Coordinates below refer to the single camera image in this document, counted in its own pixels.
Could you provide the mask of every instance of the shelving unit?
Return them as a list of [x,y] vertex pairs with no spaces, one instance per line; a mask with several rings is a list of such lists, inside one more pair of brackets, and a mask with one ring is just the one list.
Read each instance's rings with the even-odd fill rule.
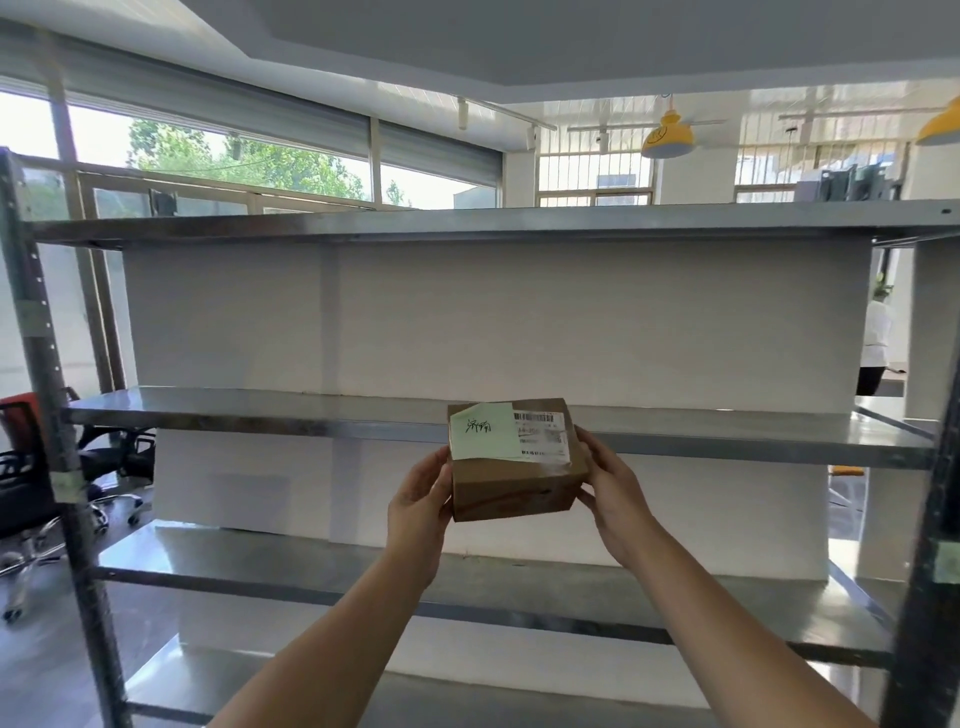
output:
[[[339,213],[262,218],[197,218],[23,222],[17,214],[22,177],[14,155],[0,153],[0,236],[16,298],[18,320],[42,425],[51,454],[55,490],[65,501],[64,530],[82,622],[104,720],[131,726],[131,714],[202,724],[262,664],[250,653],[168,644],[124,681],[112,634],[104,581],[255,596],[327,605],[363,572],[378,550],[266,533],[155,522],[95,557],[79,497],[79,465],[73,424],[312,435],[364,440],[442,443],[439,400],[334,397],[257,390],[137,387],[66,405],[52,321],[46,306],[36,243],[123,250],[191,242],[294,242],[389,244],[404,240],[542,241],[557,230],[564,239],[609,240],[630,235],[687,238],[709,216],[713,236],[762,236],[770,229],[789,236],[822,235],[842,241],[871,235],[884,240],[942,237],[960,227],[960,203],[864,203],[856,205],[693,206],[591,208],[586,210],[471,210],[457,213]],[[916,427],[878,419],[867,408],[848,415],[571,407],[573,419],[623,453],[753,460],[796,464],[843,463],[865,467],[930,470],[918,565],[905,596],[896,634],[875,618],[884,598],[850,579],[824,581],[723,577],[721,581],[761,621],[809,660],[882,667],[893,671],[884,728],[919,715],[927,703],[947,705],[960,669],[960,636],[944,607],[960,599],[958,587],[935,576],[937,550],[960,538],[960,371],[954,376],[943,433],[934,444]],[[282,563],[283,569],[276,569]],[[887,600],[888,609],[893,601]],[[670,643],[650,603],[622,570],[491,557],[445,555],[437,581],[418,614],[439,619],[527,629]],[[943,670],[933,679],[921,670],[937,656]],[[442,683],[387,674],[364,725],[551,724],[559,728],[604,724],[699,728],[713,725],[708,712]],[[943,728],[926,712],[920,728]]]

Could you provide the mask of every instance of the person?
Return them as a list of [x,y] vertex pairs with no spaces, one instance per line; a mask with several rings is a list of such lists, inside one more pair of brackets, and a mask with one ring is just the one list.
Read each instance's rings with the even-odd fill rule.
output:
[[858,397],[872,397],[880,386],[887,369],[887,351],[893,315],[885,303],[890,286],[879,284],[873,299],[867,304],[867,325],[863,333],[863,351],[860,354],[860,376],[856,381]]
[[[634,472],[589,432],[580,501],[656,605],[726,728],[876,725],[761,625],[654,518]],[[452,515],[448,448],[421,460],[387,512],[387,545],[336,606],[280,650],[208,728],[352,728],[440,564]]]

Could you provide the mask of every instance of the cardboard box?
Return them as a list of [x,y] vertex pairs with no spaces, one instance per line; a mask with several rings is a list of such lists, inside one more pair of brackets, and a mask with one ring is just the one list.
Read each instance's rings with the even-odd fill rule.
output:
[[[587,461],[577,442],[566,402],[553,400],[515,400],[514,410],[532,413],[559,413],[564,416],[564,431],[569,449],[565,464],[516,462],[474,458],[453,461],[454,521],[485,521],[536,513],[569,510],[577,491],[587,477]],[[471,407],[450,404],[450,417]]]

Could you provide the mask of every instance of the yellow lampshade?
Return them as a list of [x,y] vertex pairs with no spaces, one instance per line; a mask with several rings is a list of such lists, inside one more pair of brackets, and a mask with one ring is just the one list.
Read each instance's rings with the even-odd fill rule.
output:
[[926,122],[917,134],[919,147],[937,147],[956,142],[960,142],[960,96],[949,103],[947,110]]
[[668,111],[660,119],[660,125],[647,134],[640,153],[649,159],[682,157],[693,151],[693,131],[689,124],[680,123],[680,115]]

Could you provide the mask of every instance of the white shirt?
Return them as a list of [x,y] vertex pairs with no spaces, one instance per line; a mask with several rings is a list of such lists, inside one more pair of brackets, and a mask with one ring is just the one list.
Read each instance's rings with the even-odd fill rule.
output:
[[880,301],[867,304],[867,326],[863,334],[863,353],[860,354],[861,367],[885,367],[887,348],[890,345],[890,329],[893,327],[890,306]]

